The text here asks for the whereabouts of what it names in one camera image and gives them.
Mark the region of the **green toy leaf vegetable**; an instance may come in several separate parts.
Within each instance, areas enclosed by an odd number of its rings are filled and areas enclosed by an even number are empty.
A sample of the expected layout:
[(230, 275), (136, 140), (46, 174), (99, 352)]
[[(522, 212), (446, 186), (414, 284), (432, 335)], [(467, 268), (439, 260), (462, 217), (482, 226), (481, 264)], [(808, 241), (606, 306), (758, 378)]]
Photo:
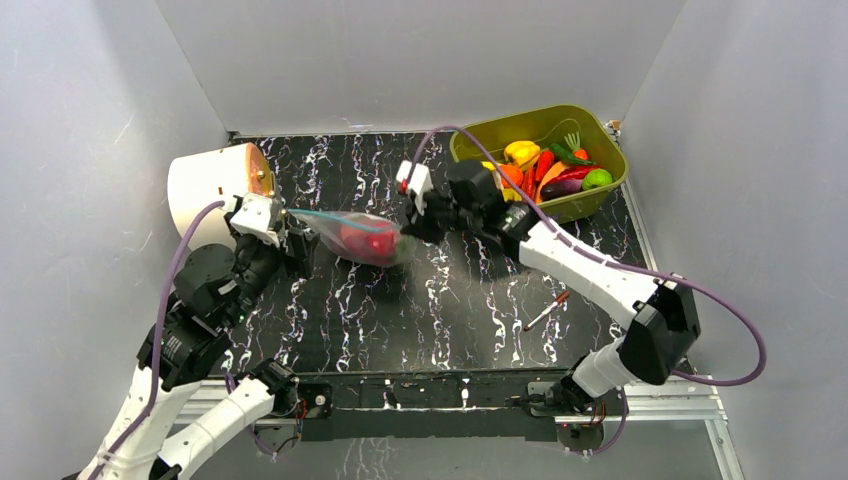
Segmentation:
[(411, 261), (418, 245), (418, 240), (410, 235), (399, 235), (395, 241), (394, 261), (405, 263)]

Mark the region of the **clear zip top bag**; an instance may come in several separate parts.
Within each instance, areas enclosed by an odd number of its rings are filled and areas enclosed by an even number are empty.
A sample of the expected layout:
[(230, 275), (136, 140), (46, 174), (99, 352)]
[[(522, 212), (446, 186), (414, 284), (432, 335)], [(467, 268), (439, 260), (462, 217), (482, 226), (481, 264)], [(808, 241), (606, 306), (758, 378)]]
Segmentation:
[(332, 253), (354, 263), (393, 267), (410, 261), (418, 245), (397, 223), (377, 215), (292, 208), (287, 213), (318, 233)]

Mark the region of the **red toy apple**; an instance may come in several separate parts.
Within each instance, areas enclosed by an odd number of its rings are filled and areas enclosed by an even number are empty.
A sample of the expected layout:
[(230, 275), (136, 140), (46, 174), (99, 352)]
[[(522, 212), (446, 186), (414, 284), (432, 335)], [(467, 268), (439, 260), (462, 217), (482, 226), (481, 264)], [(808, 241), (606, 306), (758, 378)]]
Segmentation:
[(357, 231), (349, 240), (356, 254), (372, 264), (392, 264), (398, 256), (400, 234), (393, 228)]

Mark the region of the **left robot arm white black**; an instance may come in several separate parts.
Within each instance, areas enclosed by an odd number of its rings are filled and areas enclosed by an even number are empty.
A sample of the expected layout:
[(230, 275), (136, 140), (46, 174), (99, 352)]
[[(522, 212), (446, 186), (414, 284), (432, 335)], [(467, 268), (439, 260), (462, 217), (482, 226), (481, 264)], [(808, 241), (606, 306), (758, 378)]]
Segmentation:
[(267, 359), (216, 405), (179, 432), (184, 405), (231, 346), (230, 331), (257, 306), (279, 272), (307, 278), (318, 235), (291, 228), (281, 247), (237, 235), (236, 245), (191, 252), (165, 286), (162, 318), (137, 355), (126, 399), (95, 457), (77, 479), (189, 479), (240, 432), (266, 415), (301, 406), (299, 379)]

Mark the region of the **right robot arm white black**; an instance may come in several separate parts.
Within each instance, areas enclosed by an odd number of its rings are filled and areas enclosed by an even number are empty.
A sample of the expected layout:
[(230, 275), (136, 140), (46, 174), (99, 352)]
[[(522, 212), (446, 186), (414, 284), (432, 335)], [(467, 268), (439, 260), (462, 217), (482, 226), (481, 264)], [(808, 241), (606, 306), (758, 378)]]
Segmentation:
[(536, 381), (509, 400), (533, 416), (587, 414), (613, 389), (641, 381), (663, 385), (700, 335), (690, 288), (628, 271), (524, 201), (507, 201), (501, 181), (475, 161), (454, 164), (449, 191), (429, 169), (402, 162), (398, 191), (406, 196), (403, 232), (437, 244), (449, 231), (468, 232), (525, 267), (539, 270), (604, 310), (624, 331), (581, 357), (556, 382)]

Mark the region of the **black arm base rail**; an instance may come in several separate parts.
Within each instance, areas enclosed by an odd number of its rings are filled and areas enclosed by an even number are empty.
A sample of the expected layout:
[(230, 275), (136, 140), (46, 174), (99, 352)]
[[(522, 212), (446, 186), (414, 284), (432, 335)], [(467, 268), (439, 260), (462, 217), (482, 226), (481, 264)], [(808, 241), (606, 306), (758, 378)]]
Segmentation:
[(562, 368), (302, 373), (310, 442), (359, 438), (518, 437), (553, 442), (617, 420), (616, 391), (586, 402), (561, 388)]

